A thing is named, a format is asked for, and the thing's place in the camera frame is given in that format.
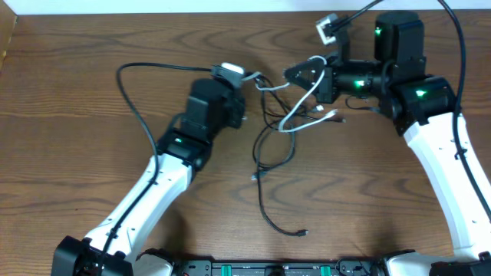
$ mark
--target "white cable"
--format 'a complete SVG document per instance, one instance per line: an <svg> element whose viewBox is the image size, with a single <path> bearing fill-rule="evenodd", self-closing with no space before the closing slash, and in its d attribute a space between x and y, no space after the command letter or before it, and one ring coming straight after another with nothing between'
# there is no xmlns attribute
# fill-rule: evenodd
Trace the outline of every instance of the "white cable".
<svg viewBox="0 0 491 276"><path fill-rule="evenodd" d="M329 118L333 117L334 115L336 115L336 113L338 113L338 110L331 110L327 114L325 114L322 118L320 118L319 120L315 120L313 122L303 124L303 125L301 125L299 127L296 127L294 129L291 129L291 130L283 130L282 132L283 133L291 133L291 132L299 131L299 130L304 129L306 127L309 127L311 125L315 125L316 123L320 123L323 120L329 119Z"/></svg>
<svg viewBox="0 0 491 276"><path fill-rule="evenodd" d="M256 72L252 73L251 75L249 75L248 77L243 77L242 81L250 81L250 80L253 80L253 79L255 79L261 75L262 75L261 72L256 71Z"/></svg>
<svg viewBox="0 0 491 276"><path fill-rule="evenodd" d="M328 64L328 61L326 61L326 60L325 60L325 58L324 58L324 57L322 57L322 56L315 55L315 56L310 57L310 58L309 58L309 60L311 60L312 58L321 58L321 59L324 61L324 65L327 65L327 64ZM279 132L282 132L282 133L292 132L292 130L285 130L285 129L283 128L283 126L285 125L286 121L288 121L288 119L290 119L290 117L291 117L291 116L293 116L293 114L295 114L295 112L296 112L296 111L297 111L297 109L300 107L300 105L301 105L301 104L304 102L304 100L305 100L305 99L307 99L307 97L308 97L308 96L310 96L310 94L312 94L312 92L314 92L314 91L315 91L315 89L316 89L316 88L319 86L319 84L321 83L322 79L324 78L324 74L325 74L325 71L324 71L324 70L322 70L321 75L319 76L319 78L318 78L318 79L317 79L317 81L315 82L314 86L312 86L312 88L311 88L311 89L310 89L310 90L309 90L309 91L308 91L308 92L307 92L307 93L306 93L306 94L305 94L305 95L304 95L304 96L303 96L303 97L302 97L302 98L301 98L301 99L300 99L300 100L297 102L297 104L296 104L296 105L293 107L293 109L290 111L290 113L288 113L288 115L286 115L286 116L285 116L285 117L282 119L282 121L281 121L281 122L279 122L279 125L278 125L278 131L279 131ZM321 119L316 120L316 121L311 122L311 123L307 123L307 124L305 124L304 126L305 126L305 127L308 127L308 126L311 126L311 125L313 125L313 124L319 123L319 122L321 122L321 121L323 121L323 120L325 120L325 119L327 119L327 118L322 117ZM299 126L299 127L297 127L297 128L294 128L293 130L298 129L298 128L300 128L300 130L301 130L302 128L305 128L305 127L303 127L303 126Z"/></svg>
<svg viewBox="0 0 491 276"><path fill-rule="evenodd" d="M286 84L280 85L278 87L259 87L258 84L255 84L255 87L260 91L274 91L274 90L280 90L280 89L286 88L288 85L290 85L290 83L286 83Z"/></svg>

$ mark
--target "small white connector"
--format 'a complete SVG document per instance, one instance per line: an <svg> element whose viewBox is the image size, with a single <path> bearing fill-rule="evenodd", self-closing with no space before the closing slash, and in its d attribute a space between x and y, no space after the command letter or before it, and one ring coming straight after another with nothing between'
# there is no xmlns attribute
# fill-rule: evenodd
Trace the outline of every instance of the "small white connector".
<svg viewBox="0 0 491 276"><path fill-rule="evenodd" d="M324 33L325 26L331 24L333 21L336 21L337 19L338 16L336 14L330 14L324 17L323 19L320 19L317 22L315 22L315 27L317 28L317 32L321 37L322 43L326 46L335 43L336 37L327 37Z"/></svg>
<svg viewBox="0 0 491 276"><path fill-rule="evenodd" d="M244 68L242 68L242 67L240 67L238 65L235 65L235 64L231 64L229 62L223 62L222 63L222 67L224 67L225 69L234 71L236 73L242 74L242 75L245 73Z"/></svg>
<svg viewBox="0 0 491 276"><path fill-rule="evenodd" d="M321 112L324 110L324 107L321 105L321 104L318 104L315 108L314 108L315 112Z"/></svg>

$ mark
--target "black cable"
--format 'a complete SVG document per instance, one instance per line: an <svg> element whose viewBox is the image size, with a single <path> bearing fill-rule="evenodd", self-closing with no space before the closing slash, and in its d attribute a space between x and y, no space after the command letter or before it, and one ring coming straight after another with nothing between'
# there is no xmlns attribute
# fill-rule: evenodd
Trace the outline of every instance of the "black cable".
<svg viewBox="0 0 491 276"><path fill-rule="evenodd" d="M459 36L460 78L459 78L459 87L457 89L455 110L453 111L453 118L452 118L453 141L455 142L455 147L457 149L456 156L458 155L460 160L462 161L462 166L466 171L470 184L474 188L474 191L476 192L477 197L479 198L479 201L481 202L481 205L484 208L484 211L488 215L489 222L491 222L491 209L489 208L486 199L484 199L484 195L481 193L481 190L477 185L476 179L474 179L474 175L470 170L469 163L467 162L465 156L466 149L462 148L459 138L458 122L459 122L460 111L462 109L460 103L462 101L463 86L466 78L466 42L463 37L463 31L462 31L462 27L460 26L459 19L457 18L453 10L449 7L449 5L444 0L438 0L438 2L443 6L443 8L445 8L450 18L452 18L453 24L455 25L455 29Z"/></svg>
<svg viewBox="0 0 491 276"><path fill-rule="evenodd" d="M382 66L382 73L381 73L382 97L387 96L387 71L389 70L389 67L395 62L396 62L395 60L390 59L388 61L385 61L384 65Z"/></svg>
<svg viewBox="0 0 491 276"><path fill-rule="evenodd" d="M350 97L347 97L346 100L344 100L344 104L346 104L346 106L349 108L349 109L352 109L352 110L366 110L366 111L372 111L372 112L375 112L375 113L380 113L381 110L379 108L376 108L376 107L352 107L350 104L349 104L349 100L354 97L354 96L350 96Z"/></svg>
<svg viewBox="0 0 491 276"><path fill-rule="evenodd" d="M332 32L336 32L339 29L343 28L344 26L350 24L355 18L358 16L364 14L366 11L368 11L370 8L374 7L376 4L382 2L383 0L375 0L372 3L366 5L364 8L361 10L357 11L354 15L350 16L349 18L346 18L345 20L341 21L338 25L336 25L333 29Z"/></svg>
<svg viewBox="0 0 491 276"><path fill-rule="evenodd" d="M267 130L269 127L266 126L262 133L264 133L265 130ZM255 161L255 164L256 164L256 168L258 170L258 173L257 173L257 183L258 183L258 197L259 197L259 209L261 210L261 215L262 217L264 218L264 220L266 221L266 223L268 223L269 226L271 226L271 228L275 229L278 233L281 233L283 235L287 235L287 236L291 236L291 237L302 237L302 236L305 236L308 234L308 230L306 229L302 229L302 230L298 230L296 232L288 232L288 231L285 231L281 228L279 228L269 217L268 217L268 214L266 214L266 210L264 208L264 204L262 202L262 187L261 187L261 173L259 172L259 164L260 164L260 159L261 159L261 146L262 144L264 143L264 141L266 140L266 138L269 136L269 134L267 134L266 136L264 136L260 142L259 142L259 150L258 150L258 155L257 155L257 159Z"/></svg>
<svg viewBox="0 0 491 276"><path fill-rule="evenodd" d="M257 78L255 78L255 82L259 87L274 87L273 83L267 78L262 75L259 75ZM272 111L267 111L266 108L266 100L265 100L265 95L266 92L264 90L261 91L261 109L262 109L262 119L265 122L265 127L261 130L257 138L255 139L254 146L252 147L252 158L254 159L254 162L256 164L256 171L253 175L253 179L255 177L255 180L257 181L258 184L258 198L259 198L259 208L261 211L261 215L268 223L271 228L275 229L277 232L287 235L287 236L292 236L292 237L301 237L304 235L307 235L308 230L302 229L298 230L296 232L289 232L286 230L283 230L282 228L279 228L268 216L268 214L265 211L265 206L262 200L262 182L261 178L268 172L272 171L273 169L279 168L280 166L284 166L286 163L290 162L293 157L295 156L295 132L289 133L290 134L290 140L291 140L291 145L290 145L290 150L287 154L287 156L279 163L276 164L265 164L261 162L261 148L263 143L266 141L266 139L271 135L273 132L278 130L277 126L279 122L286 117L286 115L292 110L292 108L282 99L278 97L275 91L268 91L269 94L273 97L273 99L276 101L276 103L282 108L283 112L285 113L284 115L273 113ZM305 118L308 120L318 120L318 118L310 117L308 115L308 108L302 104L299 106L297 111L293 114L292 118L294 117L301 117ZM326 120L326 121L334 121L334 122L343 122L343 120L339 120L338 118Z"/></svg>
<svg viewBox="0 0 491 276"><path fill-rule="evenodd" d="M104 248L102 249L101 256L99 257L99 262L98 262L98 272L97 275L101 276L102 275L102 267L104 264L104 259L106 257L107 251L109 250L110 243L114 239L114 237L117 234L117 230L119 227L121 227L121 224L123 224L124 219L130 214L131 210L137 205L137 203L143 198L145 193L150 189L150 187L155 183L155 180L157 179L159 175L159 170L160 170L160 165L159 165L159 156L157 153L157 145L155 144L155 139L152 136L152 133L150 132L149 127L147 126L147 123L145 123L145 120L142 118L140 113L138 112L137 108L134 106L134 104L131 102L130 98L128 97L126 91L124 90L123 86L123 81L121 80L121 71L124 68L128 67L136 67L136 66L144 66L144 67L162 67L162 68L169 68L169 69L177 69L177 70L186 70L186 71L211 71L210 69L207 68L201 68L201 67L187 67L187 66L179 66L179 65L172 65L172 64L159 64L159 63L153 63L153 62L133 62L129 64L123 64L121 67L119 67L116 71L116 82L117 86L121 92L121 95L123 96L124 100L126 101L128 107L131 109L131 111L135 114L135 117L138 119L140 122L141 126L143 127L143 130L145 131L145 134L148 137L148 140L150 141L150 145L152 146L152 152L153 152L153 157L155 159L155 170L153 172L152 178L148 181L147 186L141 191L141 193L133 200L133 202L128 206L128 208L124 211L122 216L117 220L116 224L114 227L110 230L109 235L107 237L106 243L104 244ZM174 116L172 119L169 128L172 128L172 126L178 121L178 119L182 116L182 114L177 114Z"/></svg>

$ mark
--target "wooden table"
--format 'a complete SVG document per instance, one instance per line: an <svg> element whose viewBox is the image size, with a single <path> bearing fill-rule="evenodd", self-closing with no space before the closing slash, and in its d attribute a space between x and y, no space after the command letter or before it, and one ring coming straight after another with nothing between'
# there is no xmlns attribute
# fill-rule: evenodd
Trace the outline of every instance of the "wooden table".
<svg viewBox="0 0 491 276"><path fill-rule="evenodd" d="M151 155L147 138L117 91L123 63L155 61L209 67L229 61L277 84L281 73L321 45L315 21L327 12L205 15L22 16L0 76L0 271L47 274L66 235L83 238L138 180ZM373 58L378 12L350 30L353 58ZM491 12L459 11L468 74L464 113L483 168L491 172ZM459 52L443 11L420 13L427 72L456 89ZM190 83L204 73L131 68L124 83L155 136L184 110ZM224 130L213 156L170 207L145 248L217 259L329 259L414 248L451 255L447 224L418 160L392 123L353 111L298 135L291 163L264 179L265 204L281 227L262 220L251 181L252 143L263 128L259 93L244 86L247 121ZM303 93L280 93L291 102ZM288 138L270 140L270 160Z"/></svg>

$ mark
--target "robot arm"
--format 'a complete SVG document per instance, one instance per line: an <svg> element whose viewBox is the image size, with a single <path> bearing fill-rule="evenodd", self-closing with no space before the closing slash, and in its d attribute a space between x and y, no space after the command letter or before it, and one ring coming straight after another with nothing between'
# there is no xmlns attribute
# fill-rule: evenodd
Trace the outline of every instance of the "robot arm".
<svg viewBox="0 0 491 276"><path fill-rule="evenodd" d="M116 252L124 253L124 260L132 265L134 265L144 242L153 227L155 227L155 224L167 210L170 203L187 189L193 176L193 168L183 164L183 160L180 158L170 154L163 154L159 156L159 161L162 165L155 184L152 185L126 217L107 251L109 255L115 255ZM152 157L140 180L124 197L123 201L99 226L87 233L85 238L91 240L91 247L102 250L108 233L131 202L148 184L154 170L155 160Z"/></svg>
<svg viewBox="0 0 491 276"><path fill-rule="evenodd" d="M317 22L324 44L335 43L338 50L320 59L311 59L287 69L285 78L310 90L314 80L323 79L313 91L319 103L332 104L341 94L376 97L378 113L393 120L423 165L449 226L454 258L437 258L409 253L392 256L382 266L389 275L447 275L450 270L491 265L491 221L486 209L491 205L491 186L476 158L460 114L458 132L466 150L466 161L477 182L471 185L459 160L453 137L453 111L456 98L442 77L425 73L424 26L411 11L390 11L377 17L375 24L376 61L349 59L349 39L343 19L329 15ZM432 265L444 262L444 265Z"/></svg>
<svg viewBox="0 0 491 276"><path fill-rule="evenodd" d="M144 242L169 205L184 192L208 161L213 139L224 127L240 128L245 111L240 86L244 70L224 63L213 67L213 79L196 80L191 87L180 128L172 126L157 142L160 170L156 182L130 210L110 243L104 275L132 275ZM147 187L155 170L150 162L137 184L118 207L82 241L67 236L54 252L51 275L97 271L97 259L116 222ZM170 272L169 263L160 263Z"/></svg>

